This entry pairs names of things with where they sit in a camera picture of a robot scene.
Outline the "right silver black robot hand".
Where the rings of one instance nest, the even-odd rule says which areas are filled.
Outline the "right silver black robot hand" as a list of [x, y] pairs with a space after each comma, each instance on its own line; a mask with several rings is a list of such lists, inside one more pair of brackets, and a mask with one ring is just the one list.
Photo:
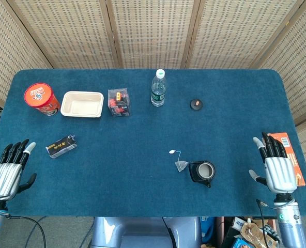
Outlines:
[[268, 187], [274, 194], [290, 194], [297, 189], [294, 166], [288, 158], [283, 143], [276, 138], [262, 133], [263, 139], [253, 137], [265, 168], [266, 177], [263, 178], [254, 170], [249, 170], [251, 178]]

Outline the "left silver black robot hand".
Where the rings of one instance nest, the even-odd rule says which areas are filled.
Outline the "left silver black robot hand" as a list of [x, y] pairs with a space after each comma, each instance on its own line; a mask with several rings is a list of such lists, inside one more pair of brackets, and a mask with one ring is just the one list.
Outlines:
[[22, 173], [36, 143], [23, 142], [7, 145], [0, 157], [0, 200], [9, 201], [17, 194], [29, 189], [35, 182], [37, 174], [20, 184]]

